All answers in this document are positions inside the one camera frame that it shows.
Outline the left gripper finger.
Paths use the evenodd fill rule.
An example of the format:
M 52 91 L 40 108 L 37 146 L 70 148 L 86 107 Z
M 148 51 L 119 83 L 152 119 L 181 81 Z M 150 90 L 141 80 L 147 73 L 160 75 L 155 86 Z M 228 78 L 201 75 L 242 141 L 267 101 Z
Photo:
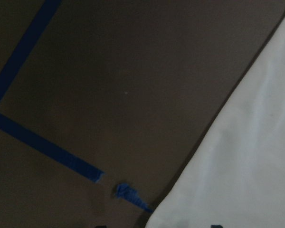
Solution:
M 210 228 L 222 228 L 222 225 L 211 225 Z

